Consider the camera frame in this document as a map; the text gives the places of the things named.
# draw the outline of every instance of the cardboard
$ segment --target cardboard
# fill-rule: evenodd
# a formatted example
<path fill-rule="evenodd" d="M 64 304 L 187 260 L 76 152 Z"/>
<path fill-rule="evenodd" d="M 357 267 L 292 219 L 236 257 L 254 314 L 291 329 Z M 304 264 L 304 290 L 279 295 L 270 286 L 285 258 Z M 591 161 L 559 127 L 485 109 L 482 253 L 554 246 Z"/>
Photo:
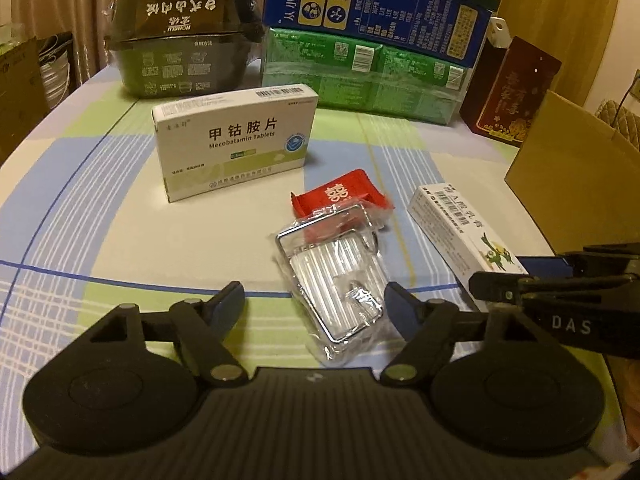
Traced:
<path fill-rule="evenodd" d="M 48 111 L 34 39 L 0 56 L 0 164 Z"/>
<path fill-rule="evenodd" d="M 505 181 L 556 253 L 640 241 L 640 152 L 552 92 Z"/>

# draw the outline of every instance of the checkered tablecloth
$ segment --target checkered tablecloth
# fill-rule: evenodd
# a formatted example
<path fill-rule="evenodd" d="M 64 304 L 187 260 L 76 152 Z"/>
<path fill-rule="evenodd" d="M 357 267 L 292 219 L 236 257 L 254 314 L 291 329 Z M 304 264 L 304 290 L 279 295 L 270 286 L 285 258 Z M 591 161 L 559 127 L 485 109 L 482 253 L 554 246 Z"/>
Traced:
<path fill-rule="evenodd" d="M 453 181 L 517 254 L 548 247 L 502 181 L 515 150 L 406 120 L 318 110 L 303 169 L 167 203 L 151 108 L 108 68 L 58 107 L 0 169 L 0 470 L 36 446 L 21 413 L 28 379 L 119 303 L 165 310 L 231 280 L 246 311 L 225 345 L 249 370 L 315 367 L 274 260 L 290 193 L 363 168 L 396 210 L 381 235 L 389 277 L 464 304 L 456 280 L 406 212 L 419 184 Z M 393 335 L 351 366 L 382 369 Z M 166 347 L 157 347 L 160 352 Z"/>

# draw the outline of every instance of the qr code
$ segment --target qr code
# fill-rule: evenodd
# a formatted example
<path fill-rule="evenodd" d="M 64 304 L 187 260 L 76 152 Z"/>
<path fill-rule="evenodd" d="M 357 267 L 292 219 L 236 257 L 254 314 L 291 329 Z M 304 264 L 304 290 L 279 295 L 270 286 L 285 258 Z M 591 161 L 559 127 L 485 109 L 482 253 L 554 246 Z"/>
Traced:
<path fill-rule="evenodd" d="M 444 71 L 445 71 L 446 67 L 447 66 L 444 63 L 436 62 L 436 64 L 433 66 L 433 74 L 434 75 L 439 75 L 439 76 L 444 76 Z"/>
<path fill-rule="evenodd" d="M 447 55 L 456 59 L 465 59 L 469 48 L 471 35 L 478 20 L 478 11 L 467 6 L 460 6 L 456 26 L 453 28 L 451 42 L 447 49 Z"/>
<path fill-rule="evenodd" d="M 349 44 L 337 41 L 334 46 L 335 57 L 347 57 L 349 55 Z"/>

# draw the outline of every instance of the logo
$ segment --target logo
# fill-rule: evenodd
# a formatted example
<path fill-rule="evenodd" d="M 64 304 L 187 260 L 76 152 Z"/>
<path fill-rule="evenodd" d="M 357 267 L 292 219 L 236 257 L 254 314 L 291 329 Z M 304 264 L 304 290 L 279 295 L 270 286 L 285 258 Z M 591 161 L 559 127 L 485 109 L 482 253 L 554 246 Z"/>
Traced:
<path fill-rule="evenodd" d="M 335 186 L 325 189 L 324 194 L 331 202 L 340 202 L 349 196 L 349 190 L 339 182 Z"/>
<path fill-rule="evenodd" d="M 305 143 L 305 137 L 303 137 L 300 134 L 295 134 L 290 136 L 289 139 L 287 139 L 285 148 L 288 152 L 295 152 L 300 148 L 302 148 L 304 143 Z"/>
<path fill-rule="evenodd" d="M 578 320 L 578 327 L 576 327 L 576 322 L 574 318 L 570 317 L 567 321 L 566 319 L 562 319 L 560 316 L 552 316 L 551 318 L 551 328 L 554 330 L 564 330 L 565 332 L 573 332 L 577 333 L 577 330 L 580 331 L 582 335 L 590 335 L 591 334 L 591 321 L 589 319 L 584 319 L 582 322 Z"/>
<path fill-rule="evenodd" d="M 306 376 L 306 380 L 310 383 L 319 383 L 320 381 L 324 380 L 324 375 L 318 372 L 314 372 Z"/>
<path fill-rule="evenodd" d="M 507 249 L 505 249 L 504 247 L 501 247 L 495 242 L 490 242 L 489 239 L 486 237 L 486 233 L 484 233 L 484 235 L 480 239 L 489 247 L 489 250 L 486 252 L 486 254 L 482 252 L 481 254 L 484 257 L 484 259 L 487 261 L 487 263 L 489 263 L 489 266 L 492 269 L 494 268 L 494 264 L 495 264 L 500 270 L 505 270 L 504 265 L 502 264 L 503 258 L 505 259 L 505 261 L 513 265 L 513 259 L 511 259 L 511 253 Z"/>
<path fill-rule="evenodd" d="M 302 7 L 302 15 L 308 20 L 316 19 L 320 16 L 320 12 L 322 12 L 322 7 L 315 2 L 309 2 Z"/>
<path fill-rule="evenodd" d="M 329 7 L 329 10 L 326 12 L 326 16 L 332 23 L 340 23 L 343 22 L 347 17 L 347 13 L 340 6 Z"/>

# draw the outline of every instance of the red package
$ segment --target red package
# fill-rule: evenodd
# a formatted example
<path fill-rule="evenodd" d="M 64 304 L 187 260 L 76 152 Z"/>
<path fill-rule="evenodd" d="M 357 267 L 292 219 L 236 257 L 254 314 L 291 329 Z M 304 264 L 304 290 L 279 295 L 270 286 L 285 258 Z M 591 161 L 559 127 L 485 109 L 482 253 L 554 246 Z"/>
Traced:
<path fill-rule="evenodd" d="M 313 211 L 345 200 L 366 200 L 382 209 L 394 208 L 391 201 L 371 183 L 364 170 L 351 171 L 302 195 L 291 193 L 296 218 L 304 218 Z"/>

